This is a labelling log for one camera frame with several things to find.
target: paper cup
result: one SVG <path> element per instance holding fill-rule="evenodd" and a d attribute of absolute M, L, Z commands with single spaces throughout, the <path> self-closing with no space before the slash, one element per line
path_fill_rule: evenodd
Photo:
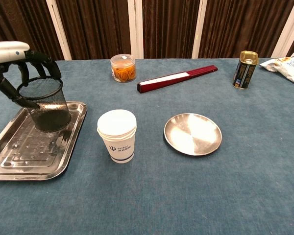
<path fill-rule="evenodd" d="M 127 163 L 134 157 L 135 116 L 127 110 L 111 110 L 98 119 L 98 134 L 113 161 Z"/>

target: blue tablecloth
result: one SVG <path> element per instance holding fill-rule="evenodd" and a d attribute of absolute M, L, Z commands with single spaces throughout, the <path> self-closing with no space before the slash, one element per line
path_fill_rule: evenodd
<path fill-rule="evenodd" d="M 238 59 L 137 60 L 137 79 L 125 84 L 112 79 L 109 60 L 57 63 L 66 100 L 85 102 L 88 113 L 65 173 L 0 182 L 0 234 L 294 235 L 294 83 L 257 66 L 249 88 L 236 89 Z M 146 79 L 211 64 L 219 70 L 136 90 Z M 15 66 L 6 78 L 21 82 Z M 137 118 L 127 164 L 109 158 L 96 132 L 112 109 Z M 0 132 L 18 110 L 0 93 Z M 163 128 L 180 113 L 212 119 L 220 148 L 196 158 L 173 150 Z"/>

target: black mesh basket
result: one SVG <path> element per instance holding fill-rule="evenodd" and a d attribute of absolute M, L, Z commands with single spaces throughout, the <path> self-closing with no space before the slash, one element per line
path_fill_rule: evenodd
<path fill-rule="evenodd" d="M 28 108 L 39 130 L 54 132 L 70 123 L 71 114 L 62 87 L 63 82 L 60 79 L 50 76 L 32 78 L 18 87 L 21 96 L 40 106 L 40 109 Z"/>

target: snack bag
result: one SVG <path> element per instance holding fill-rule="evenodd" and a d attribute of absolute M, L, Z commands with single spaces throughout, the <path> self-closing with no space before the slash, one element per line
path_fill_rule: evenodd
<path fill-rule="evenodd" d="M 291 57 L 268 60 L 260 66 L 271 72 L 280 72 L 288 80 L 294 82 L 294 53 Z"/>

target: jar lid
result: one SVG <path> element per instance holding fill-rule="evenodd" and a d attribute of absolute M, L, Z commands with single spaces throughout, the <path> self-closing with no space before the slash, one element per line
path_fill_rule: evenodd
<path fill-rule="evenodd" d="M 113 56 L 110 62 L 113 67 L 125 68 L 135 64 L 135 57 L 130 54 L 119 54 Z"/>
<path fill-rule="evenodd" d="M 97 127 L 104 135 L 120 136 L 135 129 L 136 118 L 128 110 L 115 109 L 101 115 Z"/>

